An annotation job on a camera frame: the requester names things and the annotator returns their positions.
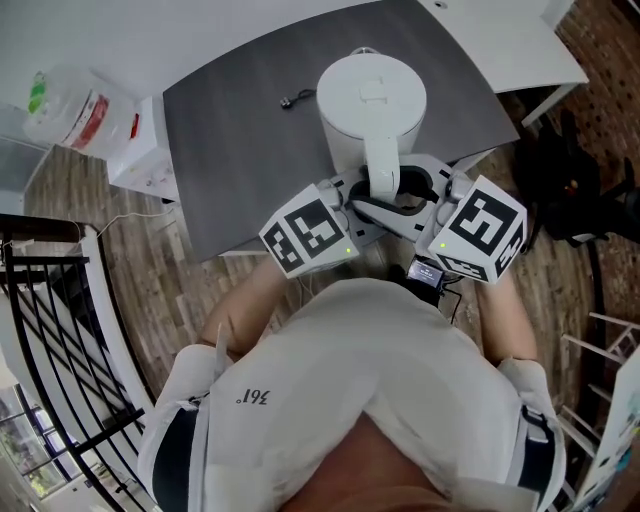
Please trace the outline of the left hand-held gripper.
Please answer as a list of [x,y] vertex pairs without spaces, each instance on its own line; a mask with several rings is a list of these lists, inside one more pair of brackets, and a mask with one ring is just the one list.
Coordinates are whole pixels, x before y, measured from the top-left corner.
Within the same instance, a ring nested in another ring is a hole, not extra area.
[[346,215],[345,201],[353,196],[370,196],[366,166],[306,187],[269,218],[259,237],[287,278],[354,260],[358,246],[402,227],[401,216],[386,209],[348,209]]

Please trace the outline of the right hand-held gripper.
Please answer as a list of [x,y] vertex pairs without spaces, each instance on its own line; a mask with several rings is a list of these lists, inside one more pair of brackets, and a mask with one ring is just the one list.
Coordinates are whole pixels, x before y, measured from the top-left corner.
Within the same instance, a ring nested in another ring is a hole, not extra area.
[[424,233],[423,255],[445,271],[497,283],[524,244],[526,208],[488,178],[471,180],[431,155],[401,155],[399,162],[398,194],[424,200],[405,209],[354,196],[353,209],[409,241],[418,240],[435,210],[434,223]]

